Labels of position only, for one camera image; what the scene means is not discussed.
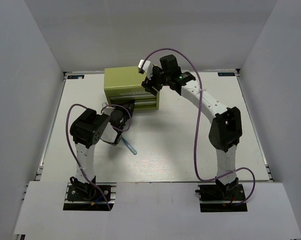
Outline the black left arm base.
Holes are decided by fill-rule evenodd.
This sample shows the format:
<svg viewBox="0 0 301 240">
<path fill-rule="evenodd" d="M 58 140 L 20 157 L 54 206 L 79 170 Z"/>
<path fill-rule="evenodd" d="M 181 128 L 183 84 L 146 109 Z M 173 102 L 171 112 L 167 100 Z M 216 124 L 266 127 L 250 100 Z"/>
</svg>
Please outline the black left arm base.
<svg viewBox="0 0 301 240">
<path fill-rule="evenodd" d="M 78 181 L 74 176 L 67 184 L 64 211 L 110 211 L 115 203 L 115 183 L 97 184 L 102 193 L 90 183 Z"/>
</svg>

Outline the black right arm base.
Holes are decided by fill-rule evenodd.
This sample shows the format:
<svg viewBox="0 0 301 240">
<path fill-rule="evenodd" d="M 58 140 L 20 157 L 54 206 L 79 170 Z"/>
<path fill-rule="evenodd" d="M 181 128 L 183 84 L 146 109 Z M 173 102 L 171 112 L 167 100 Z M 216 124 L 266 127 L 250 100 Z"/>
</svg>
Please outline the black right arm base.
<svg viewBox="0 0 301 240">
<path fill-rule="evenodd" d="M 236 177 L 230 184 L 201 184 L 195 190 L 199 197 L 201 213 L 235 213 L 247 212 L 246 195 L 242 184 Z"/>
</svg>

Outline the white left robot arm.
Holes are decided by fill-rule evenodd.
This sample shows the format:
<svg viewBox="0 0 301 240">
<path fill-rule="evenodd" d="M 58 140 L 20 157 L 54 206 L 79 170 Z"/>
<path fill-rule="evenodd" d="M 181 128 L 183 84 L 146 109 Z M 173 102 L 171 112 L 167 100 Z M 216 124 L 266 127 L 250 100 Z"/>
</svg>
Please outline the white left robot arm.
<svg viewBox="0 0 301 240">
<path fill-rule="evenodd" d="M 84 112 L 69 124 L 69 117 L 74 107 L 84 108 Z M 99 141 L 116 146 L 132 123 L 135 101 L 115 103 L 102 107 L 101 113 L 81 104 L 73 104 L 66 117 L 66 140 L 71 146 L 70 137 L 75 144 L 71 153 L 76 161 L 76 174 L 70 178 L 72 185 L 80 185 L 79 194 L 86 200 L 96 195 L 96 174 L 94 171 L 95 146 Z"/>
</svg>

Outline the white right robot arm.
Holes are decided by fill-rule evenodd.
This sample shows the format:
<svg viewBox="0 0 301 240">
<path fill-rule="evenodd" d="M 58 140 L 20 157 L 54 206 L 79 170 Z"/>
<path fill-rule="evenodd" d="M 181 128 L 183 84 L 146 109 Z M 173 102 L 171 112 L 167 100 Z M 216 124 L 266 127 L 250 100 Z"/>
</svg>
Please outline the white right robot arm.
<svg viewBox="0 0 301 240">
<path fill-rule="evenodd" d="M 200 86 L 198 77 L 188 71 L 182 72 L 174 55 L 162 57 L 160 63 L 161 66 L 156 66 L 148 60 L 140 60 L 138 72 L 146 74 L 141 86 L 154 96 L 162 87 L 168 86 L 194 104 L 200 115 L 208 119 L 208 138 L 216 150 L 217 157 L 216 193 L 221 199 L 229 199 L 235 192 L 234 187 L 239 183 L 235 156 L 243 134 L 240 110 L 220 103 Z"/>
</svg>

